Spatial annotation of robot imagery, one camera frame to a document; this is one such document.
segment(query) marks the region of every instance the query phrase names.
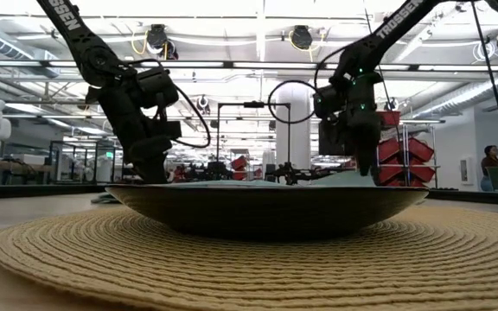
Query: robotic arm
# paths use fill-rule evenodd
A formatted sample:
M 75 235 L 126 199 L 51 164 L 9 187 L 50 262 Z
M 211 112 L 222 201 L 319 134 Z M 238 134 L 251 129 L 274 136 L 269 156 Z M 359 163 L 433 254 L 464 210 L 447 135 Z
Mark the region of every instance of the robotic arm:
M 322 120 L 321 155 L 355 155 L 361 174 L 368 174 L 380 141 L 374 84 L 382 82 L 382 78 L 374 70 L 393 44 L 436 5 L 447 1 L 406 0 L 371 35 L 344 48 L 330 85 L 314 96 L 315 113 Z M 498 11 L 498 1 L 488 3 Z
M 182 135 L 180 122 L 166 118 L 166 108 L 178 100 L 177 87 L 162 66 L 138 73 L 134 63 L 121 61 L 81 20 L 69 0 L 37 0 L 59 30 L 84 80 L 91 85 L 86 102 L 99 101 L 131 162 L 148 183 L 166 183 L 163 163 L 171 140 Z M 315 112 L 322 119 L 321 154 L 356 156 L 361 174 L 374 162 L 380 140 L 380 116 L 375 112 L 374 71 L 384 53 L 420 22 L 437 4 L 449 0 L 407 0 L 374 33 L 345 48 L 330 86 L 315 95 Z M 498 11 L 498 1 L 488 0 Z M 141 109 L 157 107 L 154 118 Z M 340 146 L 348 143 L 348 149 Z
M 68 0 L 37 0 L 67 42 L 82 78 L 90 84 L 87 103 L 99 101 L 124 148 L 124 160 L 147 183 L 166 183 L 165 151 L 182 135 L 180 122 L 166 118 L 178 100 L 169 71 L 162 66 L 138 73 L 134 63 L 121 61 L 82 21 Z M 157 107 L 154 118 L 142 108 Z

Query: round jute mat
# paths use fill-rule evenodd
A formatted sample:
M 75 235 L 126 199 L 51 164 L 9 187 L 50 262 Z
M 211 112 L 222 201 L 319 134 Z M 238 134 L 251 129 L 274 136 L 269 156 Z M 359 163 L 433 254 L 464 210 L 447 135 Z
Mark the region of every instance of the round jute mat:
M 350 237 L 264 244 L 173 232 L 127 208 L 0 230 L 0 264 L 157 310 L 498 310 L 498 214 L 412 207 Z

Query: white wall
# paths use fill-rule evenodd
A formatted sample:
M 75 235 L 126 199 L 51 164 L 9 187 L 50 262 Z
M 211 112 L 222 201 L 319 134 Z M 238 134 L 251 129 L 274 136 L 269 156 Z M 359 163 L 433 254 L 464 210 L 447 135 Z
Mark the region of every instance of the white wall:
M 459 117 L 444 117 L 446 124 L 435 126 L 436 152 L 437 152 L 437 183 L 438 187 L 456 188 L 462 191 L 478 191 L 478 183 L 473 185 L 463 185 L 460 174 L 460 160 L 464 157 L 471 157 L 477 163 L 476 155 L 476 125 L 474 122 L 474 109 L 470 108 Z M 432 136 L 429 133 L 422 133 L 417 139 L 423 140 L 432 146 Z M 476 180 L 477 172 L 472 174 L 470 179 Z

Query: fluorescent light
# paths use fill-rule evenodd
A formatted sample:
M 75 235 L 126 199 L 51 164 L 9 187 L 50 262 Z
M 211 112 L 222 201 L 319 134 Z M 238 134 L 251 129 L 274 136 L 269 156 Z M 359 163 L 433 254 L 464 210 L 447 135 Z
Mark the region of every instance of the fluorescent light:
M 81 130 L 81 131 L 85 131 L 88 134 L 94 134 L 94 135 L 108 134 L 104 130 L 94 129 L 94 128 L 88 128 L 88 127 L 79 127 L 79 128 L 76 128 L 76 129 Z
M 385 71 L 408 71 L 411 67 L 409 65 L 379 65 L 375 70 Z M 337 64 L 326 64 L 326 70 L 336 70 Z
M 50 61 L 49 62 L 49 65 L 51 67 L 72 67 L 72 68 L 76 68 L 77 65 L 75 62 L 73 61 L 70 61 L 70 60 L 53 60 L 53 61 Z
M 381 70 L 388 70 L 388 71 L 407 71 L 409 70 L 410 66 L 408 65 L 380 65 L 378 69 Z
M 0 67 L 41 67 L 39 61 L 28 60 L 0 60 Z
M 166 68 L 216 68 L 224 67 L 222 61 L 161 61 L 163 67 Z M 141 64 L 141 67 L 158 67 L 159 64 L 156 62 L 145 62 Z
M 492 66 L 491 69 L 493 71 L 498 71 L 498 66 Z M 487 66 L 476 66 L 476 65 L 464 65 L 464 66 L 444 66 L 444 65 L 435 65 L 435 66 L 420 66 L 418 68 L 419 71 L 438 71 L 438 72 L 488 72 L 489 69 Z
M 62 121 L 59 121 L 59 120 L 49 119 L 48 121 L 51 122 L 52 124 L 59 125 L 59 126 L 64 127 L 64 128 L 70 128 L 70 127 L 72 127 L 71 125 L 66 124 L 66 123 L 64 123 Z
M 3 115 L 4 118 L 36 118 L 35 115 Z
M 234 62 L 234 68 L 277 68 L 277 69 L 316 69 L 316 64 L 307 63 L 267 63 L 267 62 Z
M 243 117 L 244 121 L 273 121 L 274 117 Z
M 54 118 L 54 119 L 66 119 L 66 118 L 83 119 L 83 118 L 86 118 L 86 116 L 41 116 L 41 117 Z
M 40 109 L 40 108 L 33 106 L 33 105 L 8 103 L 8 104 L 5 104 L 5 106 L 12 108 L 12 109 L 19 110 L 19 111 L 24 111 L 24 112 L 34 113 L 34 114 L 45 112 L 43 109 Z
M 443 123 L 444 120 L 420 120 L 420 119 L 413 119 L 413 120 L 400 120 L 400 124 L 441 124 Z

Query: ceiling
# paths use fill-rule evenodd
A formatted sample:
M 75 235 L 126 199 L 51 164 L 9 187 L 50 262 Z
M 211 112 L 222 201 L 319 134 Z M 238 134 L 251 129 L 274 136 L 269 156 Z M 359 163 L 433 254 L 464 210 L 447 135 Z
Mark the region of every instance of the ceiling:
M 144 33 L 151 24 L 164 24 L 168 37 L 176 45 L 179 60 L 300 63 L 317 62 L 335 49 L 369 34 L 367 18 L 372 29 L 376 29 L 383 16 L 392 13 L 403 2 L 176 0 L 161 4 L 149 0 L 130 0 L 120 5 L 110 5 L 108 1 L 101 0 L 73 0 L 73 4 L 80 7 L 86 25 L 107 41 L 121 59 L 155 58 L 147 49 L 141 54 L 135 49 L 138 52 L 142 50 Z M 71 60 L 72 56 L 63 39 L 52 37 L 54 26 L 45 17 L 39 4 L 34 0 L 19 0 L 16 4 L 9 5 L 8 0 L 0 0 L 0 34 L 28 51 L 49 51 L 60 60 Z M 478 4 L 478 9 L 483 33 L 497 34 L 498 14 L 484 2 Z M 483 60 L 478 59 L 478 54 L 474 52 L 479 41 L 469 4 L 464 6 L 464 10 L 455 11 L 453 2 L 438 5 L 387 51 L 382 64 L 483 65 Z M 295 25 L 309 26 L 314 37 L 312 52 L 301 52 L 292 47 L 289 33 Z M 413 42 L 418 37 L 423 40 L 415 45 Z M 494 51 L 491 59 L 494 64 L 498 64 L 498 50 Z M 173 80 L 192 101 L 196 103 L 201 96 L 205 96 L 210 107 L 208 118 L 213 118 L 220 102 L 266 100 L 270 91 L 282 80 L 309 81 L 313 74 L 312 70 L 293 69 L 171 69 Z M 326 84 L 330 74 L 322 72 L 319 84 Z M 386 100 L 387 89 L 389 97 L 405 103 L 404 109 L 408 110 L 412 106 L 418 109 L 421 105 L 427 105 L 459 86 L 486 81 L 488 75 L 460 70 L 447 73 L 386 72 L 385 79 L 385 87 L 379 84 L 375 88 L 377 100 Z M 0 98 L 14 103 L 6 114 L 95 116 L 100 118 L 60 118 L 60 122 L 51 124 L 67 133 L 73 132 L 78 139 L 89 135 L 111 135 L 111 126 L 105 121 L 100 107 L 85 109 L 62 104 L 79 104 L 86 96 L 87 87 L 78 70 L 71 67 L 60 69 L 59 76 L 52 79 L 20 68 L 0 67 Z M 29 104 L 39 100 L 46 104 Z M 145 113 L 152 116 L 155 110 Z M 275 133 L 269 129 L 271 115 L 268 110 L 224 107 L 220 113 L 222 117 L 260 118 L 258 121 L 228 121 L 227 124 L 221 124 L 220 131 L 224 135 L 221 145 L 224 150 L 246 148 L 259 158 L 263 150 L 275 148 Z M 168 115 L 195 117 L 185 100 L 171 106 Z M 88 133 L 86 128 L 96 129 L 91 130 L 95 134 Z M 311 129 L 315 133 L 311 139 L 316 140 L 316 124 Z M 205 141 L 204 128 L 199 121 L 184 121 L 182 132 L 186 142 L 201 144 Z M 211 148 L 205 150 L 176 146 L 173 154 L 183 158 L 204 159 L 213 154 L 215 144 L 213 140 Z M 317 142 L 313 142 L 311 148 L 316 153 Z

